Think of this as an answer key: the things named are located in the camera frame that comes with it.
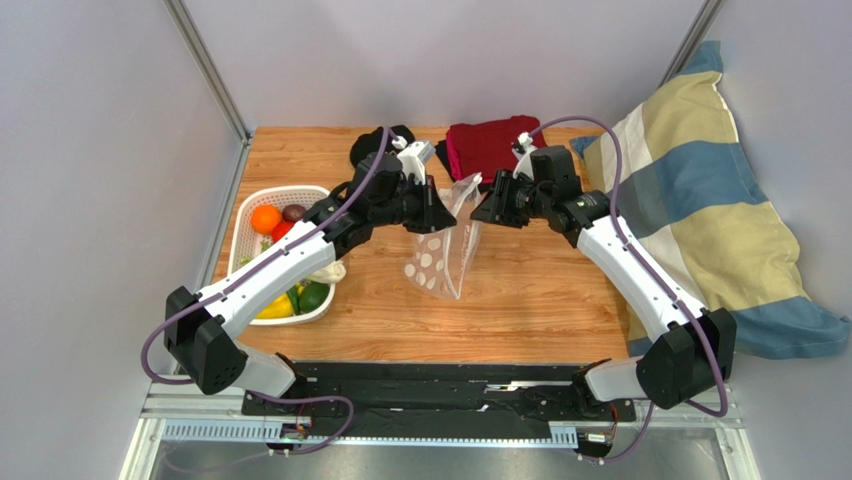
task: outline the red cloth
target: red cloth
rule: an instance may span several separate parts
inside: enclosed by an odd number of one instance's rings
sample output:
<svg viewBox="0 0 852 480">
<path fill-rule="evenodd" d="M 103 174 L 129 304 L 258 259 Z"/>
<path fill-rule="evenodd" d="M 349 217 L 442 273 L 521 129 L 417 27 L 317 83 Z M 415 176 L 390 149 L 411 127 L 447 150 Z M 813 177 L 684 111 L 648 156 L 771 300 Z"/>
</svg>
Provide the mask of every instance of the red cloth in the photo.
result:
<svg viewBox="0 0 852 480">
<path fill-rule="evenodd" d="M 447 133 L 447 156 L 453 173 L 458 172 L 458 179 L 462 179 L 481 172 L 482 183 L 492 183 L 497 170 L 514 170 L 518 164 L 512 153 L 512 143 L 518 135 L 538 126 L 537 118 L 526 115 L 476 125 L 452 125 Z M 533 145 L 538 148 L 547 146 L 541 133 L 533 137 Z"/>
</svg>

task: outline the transparent plastic bag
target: transparent plastic bag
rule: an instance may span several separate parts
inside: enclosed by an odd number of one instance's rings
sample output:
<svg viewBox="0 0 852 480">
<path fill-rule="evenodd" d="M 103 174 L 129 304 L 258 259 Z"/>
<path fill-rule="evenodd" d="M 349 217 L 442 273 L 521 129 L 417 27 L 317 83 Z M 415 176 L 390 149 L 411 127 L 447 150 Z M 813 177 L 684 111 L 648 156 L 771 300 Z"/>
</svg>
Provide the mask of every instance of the transparent plastic bag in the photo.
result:
<svg viewBox="0 0 852 480">
<path fill-rule="evenodd" d="M 405 262 L 403 272 L 414 285 L 430 295 L 461 298 L 462 283 L 473 262 L 482 228 L 482 222 L 470 219 L 481 200 L 477 188 L 481 182 L 482 175 L 477 173 L 459 180 L 450 189 L 439 189 L 441 201 L 456 217 L 457 224 L 415 237 L 414 256 Z"/>
</svg>

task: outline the gray floor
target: gray floor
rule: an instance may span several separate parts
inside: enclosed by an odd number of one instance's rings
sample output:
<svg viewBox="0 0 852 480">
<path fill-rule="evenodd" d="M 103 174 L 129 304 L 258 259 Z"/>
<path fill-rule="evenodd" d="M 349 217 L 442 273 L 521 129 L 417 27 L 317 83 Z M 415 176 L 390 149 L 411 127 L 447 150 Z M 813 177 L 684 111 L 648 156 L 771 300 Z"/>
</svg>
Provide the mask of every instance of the gray floor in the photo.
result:
<svg viewBox="0 0 852 480">
<path fill-rule="evenodd" d="M 632 432 L 623 430 L 614 451 L 632 440 Z M 189 469 L 222 465 L 263 450 L 261 445 L 240 443 L 169 442 L 161 446 L 161 454 L 168 454 L 173 465 Z M 206 475 L 178 473 L 158 462 L 151 478 L 716 480 L 728 475 L 714 430 L 660 429 L 651 430 L 629 458 L 605 466 L 578 462 L 570 451 L 547 449 L 336 446 L 304 457 L 263 457 Z"/>
</svg>

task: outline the cushion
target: cushion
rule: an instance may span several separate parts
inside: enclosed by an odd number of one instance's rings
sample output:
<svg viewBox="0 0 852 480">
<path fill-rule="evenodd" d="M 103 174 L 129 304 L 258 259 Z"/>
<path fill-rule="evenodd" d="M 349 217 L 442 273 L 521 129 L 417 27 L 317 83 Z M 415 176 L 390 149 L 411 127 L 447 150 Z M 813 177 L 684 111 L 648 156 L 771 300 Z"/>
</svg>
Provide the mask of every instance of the cushion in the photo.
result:
<svg viewBox="0 0 852 480">
<path fill-rule="evenodd" d="M 683 71 L 615 126 L 624 155 L 618 208 L 681 287 L 711 310 L 733 314 L 737 351 L 772 359 L 836 355 L 849 319 L 805 292 L 799 244 L 757 184 L 716 89 L 722 72 L 720 43 L 703 43 Z M 572 147 L 594 188 L 610 192 L 609 137 L 578 138 Z M 628 348 L 641 355 L 651 342 L 630 315 Z"/>
</svg>

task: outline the white wall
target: white wall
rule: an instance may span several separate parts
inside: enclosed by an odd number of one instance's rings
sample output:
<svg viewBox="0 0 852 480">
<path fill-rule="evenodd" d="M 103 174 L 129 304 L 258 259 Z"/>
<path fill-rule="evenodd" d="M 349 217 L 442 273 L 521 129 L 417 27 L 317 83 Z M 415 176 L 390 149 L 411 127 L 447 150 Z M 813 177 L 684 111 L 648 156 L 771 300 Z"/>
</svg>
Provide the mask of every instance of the white wall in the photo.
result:
<svg viewBox="0 0 852 480">
<path fill-rule="evenodd" d="M 805 288 L 841 315 L 852 315 L 850 19 L 842 0 L 729 0 L 708 35 L 722 41 L 722 92 L 746 155 L 801 244 Z M 764 478 L 848 478 L 852 353 L 735 364 Z"/>
<path fill-rule="evenodd" d="M 0 1 L 0 65 L 0 478 L 116 478 L 237 141 L 159 0 Z"/>
<path fill-rule="evenodd" d="M 615 122 L 657 87 L 703 1 L 186 3 L 253 129 Z"/>
</svg>

